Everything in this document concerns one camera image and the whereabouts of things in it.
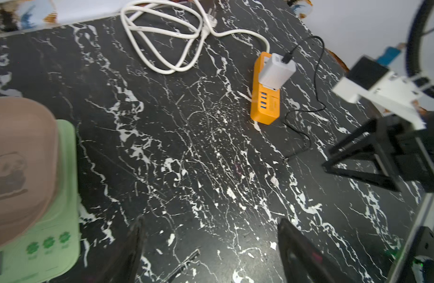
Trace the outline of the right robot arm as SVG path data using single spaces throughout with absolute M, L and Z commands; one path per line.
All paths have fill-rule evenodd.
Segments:
M 368 100 L 389 111 L 370 119 L 329 148 L 326 173 L 392 192 L 413 182 L 424 198 L 389 271 L 390 283 L 434 283 L 434 80 L 422 68 L 430 63 L 429 20 L 434 1 L 423 1 L 410 27 L 405 75 L 381 59 L 361 57 L 334 86 L 349 103 Z

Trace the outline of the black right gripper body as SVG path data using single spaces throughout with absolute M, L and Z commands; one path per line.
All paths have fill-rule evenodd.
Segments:
M 383 162 L 385 169 L 393 167 L 379 185 L 399 192 L 402 182 L 419 182 L 426 193 L 434 193 L 434 112 L 422 117 L 425 128 L 416 130 L 412 124 L 397 115 L 379 119 L 379 136 L 393 147 Z

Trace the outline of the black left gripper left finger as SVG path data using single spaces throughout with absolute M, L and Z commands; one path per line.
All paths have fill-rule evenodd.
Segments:
M 131 224 L 124 243 L 106 259 L 95 283 L 134 283 L 146 242 L 145 218 L 139 215 Z

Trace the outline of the green electronic scale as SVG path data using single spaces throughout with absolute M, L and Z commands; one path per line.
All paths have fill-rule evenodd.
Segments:
M 74 126 L 57 122 L 58 191 L 47 213 L 25 234 L 0 248 L 0 283 L 44 283 L 69 271 L 80 255 L 77 149 Z

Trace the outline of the white USB charger block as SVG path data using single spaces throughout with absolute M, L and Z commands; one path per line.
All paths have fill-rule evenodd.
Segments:
M 296 63 L 292 60 L 290 53 L 285 55 L 273 53 L 269 56 L 261 60 L 258 81 L 266 88 L 279 90 L 296 72 Z

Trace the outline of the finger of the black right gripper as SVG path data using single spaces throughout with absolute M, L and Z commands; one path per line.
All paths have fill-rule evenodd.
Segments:
M 329 147 L 330 156 L 374 156 L 383 153 L 382 119 L 370 119 Z
M 329 159 L 322 164 L 325 173 L 354 179 L 392 192 L 401 191 L 401 177 L 390 154 L 390 147 L 373 141 L 360 141 L 340 150 L 341 146 L 329 148 Z M 373 162 L 382 173 L 369 173 L 335 167 L 344 160 L 366 160 Z

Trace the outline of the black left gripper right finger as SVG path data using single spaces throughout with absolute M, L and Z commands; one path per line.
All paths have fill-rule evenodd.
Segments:
M 280 257 L 288 283 L 352 283 L 288 219 L 277 225 Z

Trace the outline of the orange power strip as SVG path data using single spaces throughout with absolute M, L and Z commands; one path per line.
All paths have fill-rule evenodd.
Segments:
M 280 91 L 266 88 L 258 80 L 260 72 L 270 58 L 271 54 L 266 52 L 262 52 L 257 58 L 252 84 L 250 117 L 253 121 L 264 125 L 270 125 L 280 116 Z

